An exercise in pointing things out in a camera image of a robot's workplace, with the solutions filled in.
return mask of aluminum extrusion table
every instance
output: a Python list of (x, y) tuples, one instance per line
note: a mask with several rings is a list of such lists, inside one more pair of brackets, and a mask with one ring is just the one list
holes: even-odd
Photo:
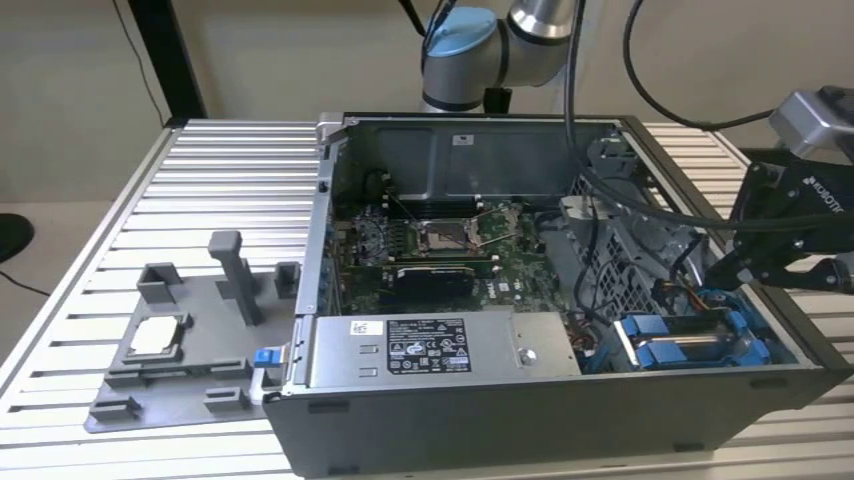
[[(738, 150), (718, 134), (647, 128), (727, 216), (746, 164)], [(173, 262), (181, 275), (219, 273), (205, 245), (211, 232), (228, 228), (243, 231), (241, 254), (255, 270), (301, 259), (316, 162), (313, 123), (205, 120), (163, 132), (0, 369), (0, 479), (296, 478), (265, 420), (98, 435), (81, 424), (136, 305), (143, 265)], [(792, 296), (854, 362), (854, 298)], [(413, 478), (854, 478), (848, 382), (807, 408), (763, 417), (714, 453)]]

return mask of motherboard chip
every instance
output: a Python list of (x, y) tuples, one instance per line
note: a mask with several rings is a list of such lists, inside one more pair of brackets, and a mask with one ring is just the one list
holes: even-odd
[(397, 270), (393, 293), (400, 301), (443, 302), (471, 296), (475, 271), (467, 267), (407, 267)]
[(465, 228), (460, 222), (423, 222), (419, 240), (421, 251), (428, 253), (468, 250)]

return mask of gray bracket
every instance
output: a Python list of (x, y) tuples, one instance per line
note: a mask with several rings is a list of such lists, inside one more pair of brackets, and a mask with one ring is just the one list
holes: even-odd
[(264, 418), (252, 385), (272, 387), (252, 367), (259, 348), (293, 331), (300, 268), (283, 262), (252, 274), (239, 232), (209, 243), (225, 275), (185, 277), (169, 263), (143, 269), (141, 299), (89, 409), (89, 432)]

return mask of black cable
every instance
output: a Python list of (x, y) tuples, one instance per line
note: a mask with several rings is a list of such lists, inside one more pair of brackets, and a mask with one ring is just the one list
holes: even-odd
[[(578, 5), (584, 4), (583, 0), (579, 0)], [(590, 169), (584, 162), (583, 151), (578, 145), (576, 132), (575, 132), (575, 76), (578, 67), (578, 42), (580, 39), (582, 28), (580, 25), (572, 30), (571, 33), (571, 47), (567, 57), (567, 73), (566, 73), (566, 92), (564, 92), (564, 127), (566, 137), (570, 152), (570, 161), (574, 162), (575, 167), (580, 173), (582, 178), (587, 180), (591, 188), (600, 193), (602, 199), (611, 205), (615, 205), (618, 210), (632, 210), (648, 217), (658, 218), (678, 225), (688, 225), (692, 227), (700, 227), (710, 230), (739, 230), (750, 232), (768, 232), (768, 231), (787, 231), (787, 230), (807, 230), (811, 228), (832, 227), (839, 225), (840, 222), (854, 222), (854, 212), (843, 212), (835, 214), (819, 214), (808, 216), (795, 216), (778, 219), (754, 219), (743, 220), (740, 222), (723, 221), (704, 217), (694, 217), (691, 215), (683, 215), (662, 210), (660, 208), (651, 206), (643, 202), (639, 202), (628, 195), (624, 195), (618, 190), (611, 188), (607, 183), (599, 178), (595, 172)]]
[(631, 33), (635, 28), (635, 20), (638, 19), (638, 11), (640, 10), (642, 5), (643, 0), (635, 0), (635, 3), (631, 6), (631, 10), (628, 12), (628, 18), (626, 20), (626, 29), (623, 30), (623, 64), (626, 65), (626, 73), (628, 74), (631, 85), (635, 87), (635, 90), (638, 91), (640, 97), (643, 97), (643, 100), (646, 100), (646, 103), (650, 104), (650, 106), (658, 113), (660, 113), (674, 122), (680, 123), (686, 127), (698, 128), (707, 132), (723, 130), (724, 128), (738, 127), (740, 125), (755, 122), (756, 120), (767, 118), (771, 113), (774, 113), (774, 110), (764, 110), (763, 112), (754, 113), (752, 115), (747, 115), (746, 117), (736, 118), (735, 120), (728, 120), (726, 122), (696, 122), (676, 115), (660, 103), (658, 103), (658, 101), (652, 98), (652, 95), (650, 95), (647, 89), (643, 87), (643, 84), (640, 83), (638, 72), (635, 71), (634, 62), (631, 60)]
[(417, 33), (423, 37), (425, 34), (424, 24), (421, 23), (421, 19), (417, 16), (417, 10), (415, 10), (415, 5), (412, 5), (412, 0), (397, 0), (397, 3), (403, 7), (405, 16), (409, 17), (409, 22), (412, 23), (412, 28), (415, 29), (415, 33)]
[(124, 17), (121, 16), (121, 10), (118, 9), (118, 4), (116, 0), (112, 0), (112, 8), (116, 10), (116, 16), (118, 17), (118, 23), (121, 24), (121, 30), (124, 31), (124, 38), (128, 39), (128, 44), (130, 45), (130, 50), (133, 50), (133, 56), (136, 57), (136, 64), (139, 65), (139, 73), (143, 76), (143, 84), (145, 85), (145, 92), (148, 92), (148, 98), (151, 99), (151, 104), (157, 111), (157, 118), (160, 119), (160, 127), (165, 126), (165, 120), (163, 119), (163, 111), (160, 110), (160, 106), (157, 105), (157, 101), (155, 100), (155, 94), (151, 92), (151, 85), (148, 85), (148, 77), (145, 76), (145, 68), (143, 67), (143, 57), (139, 55), (139, 51), (136, 50), (136, 45), (133, 44), (133, 40), (130, 39), (130, 33), (128, 32), (128, 26), (124, 23)]
[(421, 42), (421, 70), (424, 69), (424, 60), (427, 59), (427, 49), (429, 48), (429, 44), (432, 42), (432, 37), (441, 27), (444, 20), (448, 18), (451, 14), (451, 10), (453, 10), (453, 6), (456, 5), (456, 0), (439, 0), (436, 3), (436, 8), (432, 11), (432, 15), (429, 16), (429, 23), (427, 24), (427, 32), (424, 33), (424, 40)]
[(0, 270), (0, 277), (5, 278), (12, 285), (22, 288), (24, 290), (29, 290), (30, 292), (37, 293), (38, 295), (44, 295), (45, 297), (50, 296), (50, 294), (44, 290), (38, 290), (36, 287), (30, 287), (29, 285), (14, 280), (12, 276), (8, 273), (5, 273), (2, 270)]
[(698, 234), (691, 239), (691, 242), (687, 244), (687, 246), (684, 247), (684, 250), (682, 251), (682, 253), (676, 257), (676, 259), (674, 260), (672, 265), (670, 266), (670, 281), (672, 283), (678, 283), (679, 269), (684, 270), (684, 266), (682, 265), (682, 263), (688, 258), (688, 255), (691, 255), (691, 252), (694, 250), (696, 250), (696, 246), (700, 244), (700, 242), (703, 241), (704, 238), (706, 238), (704, 235), (699, 235)]

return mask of white wall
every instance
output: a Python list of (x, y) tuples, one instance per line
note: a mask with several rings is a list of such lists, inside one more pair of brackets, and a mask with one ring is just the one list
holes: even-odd
[[(511, 1), (460, 3), (505, 12)], [(420, 37), (395, 0), (175, 5), (215, 115), (311, 120), (324, 111), (417, 109)], [(415, 5), (427, 21), (435, 0)], [(553, 95), (553, 89), (519, 89), (513, 108), (548, 111)]]
[(0, 202), (110, 198), (159, 131), (109, 1), (0, 0)]
[[(663, 120), (634, 92), (622, 62), (630, 0), (608, 0), (579, 83), (579, 111)], [(854, 1), (647, 0), (632, 59), (652, 96), (694, 120), (774, 108), (795, 88), (854, 86)], [(771, 146), (767, 122), (726, 131), (739, 146)]]
[[(604, 11), (579, 110), (656, 119), (619, 56), (631, 2), (591, 1)], [(504, 12), (509, 0), (460, 3)], [(212, 116), (311, 120), (328, 110), (416, 107), (419, 37), (395, 0), (175, 4)], [(433, 4), (416, 0), (424, 17)], [(638, 70), (683, 115), (730, 118), (775, 105), (795, 86), (854, 85), (852, 17), (851, 0), (648, 0)], [(553, 88), (519, 89), (513, 111), (548, 112), (553, 99)], [(157, 130), (109, 0), (0, 0), (0, 201), (110, 198)], [(772, 143), (762, 126), (732, 135)]]

